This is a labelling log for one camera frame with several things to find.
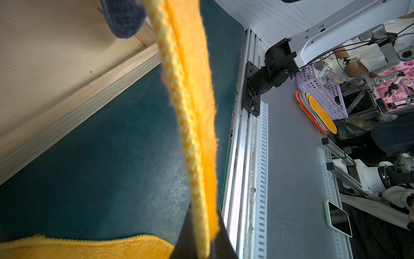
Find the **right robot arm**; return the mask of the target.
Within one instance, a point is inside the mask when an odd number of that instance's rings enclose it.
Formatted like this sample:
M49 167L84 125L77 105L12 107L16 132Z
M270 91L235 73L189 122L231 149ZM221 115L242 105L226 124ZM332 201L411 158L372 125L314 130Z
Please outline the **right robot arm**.
M251 69L251 75L246 79L245 108L258 116L262 94L280 86L320 56L335 51L337 46L355 37L362 41L370 37L368 43L378 45L389 64L399 62L400 57L392 45L396 36L388 33L383 24L413 10L413 1L353 1L290 37L277 33L277 26L271 22L257 28L251 25L249 28L268 46L268 50L264 54L264 66Z

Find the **yellow insole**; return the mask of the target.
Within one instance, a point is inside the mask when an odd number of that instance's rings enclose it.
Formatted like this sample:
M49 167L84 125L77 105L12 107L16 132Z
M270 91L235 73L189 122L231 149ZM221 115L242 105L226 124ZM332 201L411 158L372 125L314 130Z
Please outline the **yellow insole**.
M197 256L219 232L215 99L199 1L144 1L179 125L193 207Z
M174 246L154 235L108 241L37 235L1 243L2 259L168 259Z

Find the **dark grey insole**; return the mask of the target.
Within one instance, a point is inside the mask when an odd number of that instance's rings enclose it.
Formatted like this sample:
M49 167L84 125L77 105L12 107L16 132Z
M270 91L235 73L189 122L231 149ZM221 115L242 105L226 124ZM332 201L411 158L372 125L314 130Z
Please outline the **dark grey insole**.
M133 37L147 18L143 1L100 0L99 3L110 30L117 38Z

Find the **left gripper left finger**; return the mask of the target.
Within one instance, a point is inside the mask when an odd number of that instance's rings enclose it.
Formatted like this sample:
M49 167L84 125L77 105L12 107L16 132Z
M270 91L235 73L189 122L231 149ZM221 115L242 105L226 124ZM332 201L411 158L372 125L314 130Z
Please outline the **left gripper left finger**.
M170 256L171 259L196 259L197 248L193 224L192 204L189 205L179 239Z

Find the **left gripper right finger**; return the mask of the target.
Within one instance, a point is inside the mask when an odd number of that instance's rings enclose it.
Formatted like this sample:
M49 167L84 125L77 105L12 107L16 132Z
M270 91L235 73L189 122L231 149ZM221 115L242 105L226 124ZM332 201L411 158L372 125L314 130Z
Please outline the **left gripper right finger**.
M210 245L210 259L238 259L227 234L224 221L218 210L219 232Z

